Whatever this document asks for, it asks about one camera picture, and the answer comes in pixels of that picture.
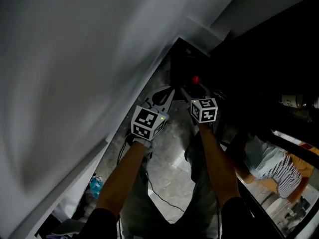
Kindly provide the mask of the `black cabinet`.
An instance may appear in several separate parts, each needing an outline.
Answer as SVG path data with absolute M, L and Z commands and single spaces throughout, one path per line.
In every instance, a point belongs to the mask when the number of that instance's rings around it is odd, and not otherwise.
M 216 48 L 212 87 L 230 91 L 236 115 L 319 147 L 319 109 L 294 117 L 281 95 L 319 96 L 319 0 L 305 0 Z

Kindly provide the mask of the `person's black shirt torso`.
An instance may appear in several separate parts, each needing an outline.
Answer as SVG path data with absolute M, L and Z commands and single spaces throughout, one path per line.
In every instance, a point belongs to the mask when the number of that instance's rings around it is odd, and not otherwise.
M 242 198 L 228 200 L 218 217 L 219 230 L 222 230 L 221 239 L 270 239 L 265 235 L 264 223 L 253 217 Z M 177 239 L 205 239 L 193 235 L 191 229 L 180 219 L 176 223 L 182 224 L 188 232 L 186 237 Z

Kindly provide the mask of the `person's right forearm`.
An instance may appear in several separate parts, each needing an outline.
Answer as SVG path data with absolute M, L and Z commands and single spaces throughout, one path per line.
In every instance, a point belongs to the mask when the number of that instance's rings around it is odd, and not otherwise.
M 220 207 L 223 207 L 228 200 L 240 197 L 235 168 L 216 140 L 210 124 L 199 123 L 198 128 L 204 147 L 209 178 Z

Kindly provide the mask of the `bottle with green cap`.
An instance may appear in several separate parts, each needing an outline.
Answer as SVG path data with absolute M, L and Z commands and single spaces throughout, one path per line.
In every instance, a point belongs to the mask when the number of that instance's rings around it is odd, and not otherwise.
M 294 117 L 299 120 L 304 120 L 306 122 L 311 122 L 313 120 L 310 111 L 306 109 L 293 109 L 292 113 Z

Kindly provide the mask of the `blue plastic object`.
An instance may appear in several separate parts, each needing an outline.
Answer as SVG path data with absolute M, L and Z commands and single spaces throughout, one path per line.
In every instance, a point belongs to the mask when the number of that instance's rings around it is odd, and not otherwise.
M 98 176 L 97 174 L 93 174 L 89 182 L 89 189 L 95 199 L 98 199 L 103 185 L 104 185 L 104 182 L 102 177 Z

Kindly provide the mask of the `person's leg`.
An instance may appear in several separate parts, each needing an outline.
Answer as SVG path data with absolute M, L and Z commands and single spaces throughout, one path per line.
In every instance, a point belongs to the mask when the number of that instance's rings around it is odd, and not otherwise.
M 180 223 L 170 224 L 148 195 L 148 159 L 143 158 L 134 185 L 120 212 L 125 239 L 177 239 L 188 232 Z
M 191 166 L 191 180 L 195 186 L 191 201 L 180 220 L 191 229 L 193 235 L 217 239 L 218 201 L 209 179 L 200 133 L 190 141 L 184 156 Z

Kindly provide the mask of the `person's left forearm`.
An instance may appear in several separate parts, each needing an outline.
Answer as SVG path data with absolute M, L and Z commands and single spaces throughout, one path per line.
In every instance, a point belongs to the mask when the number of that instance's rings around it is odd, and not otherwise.
M 116 218 L 119 217 L 146 151 L 147 148 L 141 143 L 133 143 L 104 183 L 97 201 L 97 209 L 108 210 Z

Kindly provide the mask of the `black framed glass cabinet door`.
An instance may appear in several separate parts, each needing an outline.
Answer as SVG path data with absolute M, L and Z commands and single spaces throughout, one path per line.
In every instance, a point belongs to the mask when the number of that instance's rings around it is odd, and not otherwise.
M 284 236 L 270 215 L 257 201 L 257 195 L 249 190 L 248 184 L 243 179 L 238 179 L 239 192 L 242 198 L 250 208 L 252 214 L 265 224 L 267 235 L 270 239 L 319 239 L 319 155 L 310 151 L 311 145 L 297 144 L 297 139 L 285 136 L 281 137 L 275 134 L 268 136 L 271 143 L 291 151 L 295 156 L 301 158 L 304 162 L 314 166 L 314 171 L 310 175 L 310 180 L 306 183 L 302 197 L 309 201 L 309 209 L 306 210 L 305 218 L 296 225 L 290 234 Z

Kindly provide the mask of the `clear white-capped bottle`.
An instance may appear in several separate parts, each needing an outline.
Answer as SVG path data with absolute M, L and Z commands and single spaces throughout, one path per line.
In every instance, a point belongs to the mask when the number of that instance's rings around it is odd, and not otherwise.
M 281 95 L 279 101 L 286 107 L 296 109 L 319 109 L 319 96 L 312 95 Z

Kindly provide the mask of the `person's right leg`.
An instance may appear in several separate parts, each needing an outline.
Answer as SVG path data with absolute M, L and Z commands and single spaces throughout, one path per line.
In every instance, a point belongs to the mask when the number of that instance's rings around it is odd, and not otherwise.
M 193 235 L 217 239 L 218 201 L 209 179 L 200 133 L 190 141 L 184 156 L 191 166 L 191 180 L 195 186 L 191 201 L 180 220 L 191 229 Z

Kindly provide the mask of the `white crumpled cloth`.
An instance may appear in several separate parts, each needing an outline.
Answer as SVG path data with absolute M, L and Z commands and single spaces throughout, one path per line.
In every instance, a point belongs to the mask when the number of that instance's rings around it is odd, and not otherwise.
M 245 145 L 244 163 L 256 179 L 269 176 L 269 172 L 285 159 L 285 151 L 276 145 L 260 140 L 256 135 L 249 136 Z

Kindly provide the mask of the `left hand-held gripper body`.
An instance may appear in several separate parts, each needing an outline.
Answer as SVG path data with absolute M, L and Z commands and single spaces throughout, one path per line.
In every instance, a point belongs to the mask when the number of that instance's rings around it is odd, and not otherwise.
M 152 106 L 149 102 L 136 106 L 131 120 L 131 133 L 145 140 L 153 140 L 169 119 L 168 110 L 169 105 Z

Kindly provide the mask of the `red-capped dark bottle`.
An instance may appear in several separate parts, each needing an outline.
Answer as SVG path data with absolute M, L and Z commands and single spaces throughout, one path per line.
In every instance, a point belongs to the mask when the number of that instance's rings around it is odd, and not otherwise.
M 184 85 L 184 89 L 191 99 L 202 99 L 206 95 L 206 90 L 201 84 L 199 76 L 193 76 L 188 79 Z

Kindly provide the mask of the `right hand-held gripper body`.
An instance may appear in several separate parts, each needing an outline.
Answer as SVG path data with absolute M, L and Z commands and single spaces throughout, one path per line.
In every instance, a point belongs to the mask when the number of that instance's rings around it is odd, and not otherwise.
M 190 114 L 198 123 L 215 122 L 218 106 L 215 98 L 191 100 Z

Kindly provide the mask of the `grey chair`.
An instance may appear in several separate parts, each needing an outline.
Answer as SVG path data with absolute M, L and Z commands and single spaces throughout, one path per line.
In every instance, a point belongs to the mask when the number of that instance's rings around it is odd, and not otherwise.
M 56 236 L 79 234 L 87 222 L 87 219 L 66 219 L 51 233 Z

